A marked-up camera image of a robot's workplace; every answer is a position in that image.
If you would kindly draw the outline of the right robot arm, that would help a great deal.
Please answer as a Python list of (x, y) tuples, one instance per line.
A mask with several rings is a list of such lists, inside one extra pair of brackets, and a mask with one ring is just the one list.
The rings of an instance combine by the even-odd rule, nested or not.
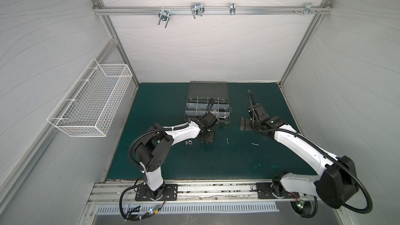
[(303, 193), (315, 200), (321, 199), (331, 208), (347, 208), (359, 214), (368, 214), (373, 209), (373, 200), (358, 179), (354, 162), (347, 156), (338, 157), (298, 133), (279, 117), (271, 118), (262, 104), (249, 98), (250, 125), (252, 130), (264, 137), (271, 137), (284, 145), (304, 162), (316, 175), (297, 175), (282, 172), (273, 178), (265, 189), (275, 198)]

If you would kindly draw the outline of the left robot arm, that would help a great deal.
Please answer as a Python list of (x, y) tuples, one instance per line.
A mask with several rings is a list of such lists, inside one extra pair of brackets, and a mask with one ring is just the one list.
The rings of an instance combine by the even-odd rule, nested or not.
[(152, 199), (159, 199), (164, 191), (161, 166), (170, 149), (186, 140), (206, 140), (217, 122), (218, 118), (210, 112), (177, 126), (154, 124), (130, 144), (128, 159), (139, 168)]

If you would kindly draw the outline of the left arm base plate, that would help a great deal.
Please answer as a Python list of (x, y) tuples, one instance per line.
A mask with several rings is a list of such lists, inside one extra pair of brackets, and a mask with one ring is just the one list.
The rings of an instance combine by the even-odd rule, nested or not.
[(176, 201), (177, 195), (177, 184), (163, 184), (155, 191), (152, 191), (147, 185), (144, 185), (137, 189), (135, 201)]

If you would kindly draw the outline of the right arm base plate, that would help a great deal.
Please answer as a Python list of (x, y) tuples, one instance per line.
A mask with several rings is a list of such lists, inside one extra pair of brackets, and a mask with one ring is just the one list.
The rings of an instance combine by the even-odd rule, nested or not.
[(296, 199), (297, 196), (286, 191), (279, 182), (258, 182), (255, 184), (258, 199), (280, 200)]

